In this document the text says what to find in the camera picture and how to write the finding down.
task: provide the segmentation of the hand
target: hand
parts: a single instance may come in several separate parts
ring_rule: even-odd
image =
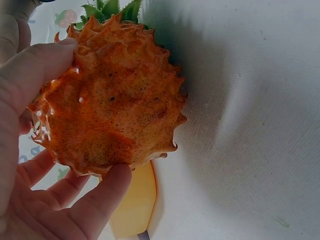
[[[0,66],[30,46],[31,31],[28,20],[39,0],[0,0]],[[32,117],[25,110],[19,117],[22,134],[31,128]]]
[[[69,38],[38,44],[0,68],[0,239],[97,239],[130,184],[130,168],[116,165],[95,189],[65,208],[88,176],[69,172],[47,190],[31,190],[53,167],[50,154],[45,150],[18,165],[19,116],[45,82],[70,67],[76,47]]]

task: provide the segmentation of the orange crab shell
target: orange crab shell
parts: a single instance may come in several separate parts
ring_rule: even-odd
[[[154,30],[118,14],[103,24],[92,15],[83,30],[71,25],[67,33],[78,41],[74,63],[28,107],[40,122],[33,140],[78,175],[134,168],[175,151],[174,129],[187,120],[185,79]]]

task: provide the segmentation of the yellow object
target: yellow object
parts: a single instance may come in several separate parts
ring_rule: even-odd
[[[146,231],[155,201],[154,171],[151,162],[147,162],[133,171],[131,185],[110,218],[114,237],[128,238]]]

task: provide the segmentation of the fingernail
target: fingernail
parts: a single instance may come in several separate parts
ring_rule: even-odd
[[[67,37],[58,43],[61,45],[73,45],[75,47],[78,45],[77,41],[72,37]]]

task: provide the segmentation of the white fabric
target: white fabric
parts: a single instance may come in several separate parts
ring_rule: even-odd
[[[188,122],[154,161],[152,240],[320,239],[320,2],[146,0]]]

